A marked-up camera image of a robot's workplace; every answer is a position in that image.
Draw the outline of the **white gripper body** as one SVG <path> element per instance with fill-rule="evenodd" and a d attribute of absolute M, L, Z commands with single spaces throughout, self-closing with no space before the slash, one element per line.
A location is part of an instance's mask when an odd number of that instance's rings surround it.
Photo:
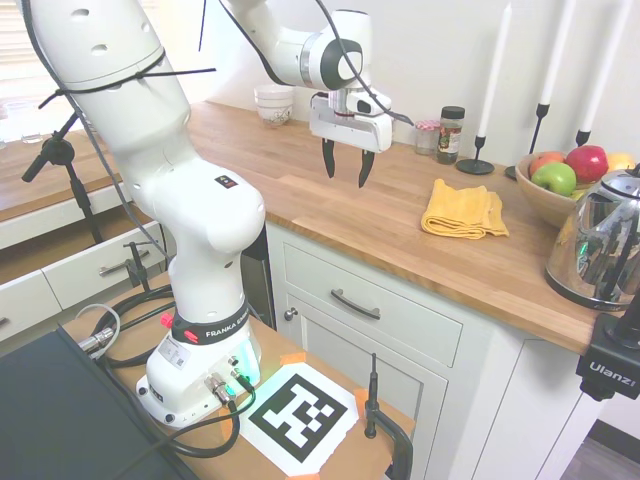
<path fill-rule="evenodd" d="M 311 100 L 309 127 L 319 138 L 373 153 L 384 152 L 392 145 L 393 124 L 388 114 L 341 116 L 329 106 L 328 99 L 320 96 Z"/>

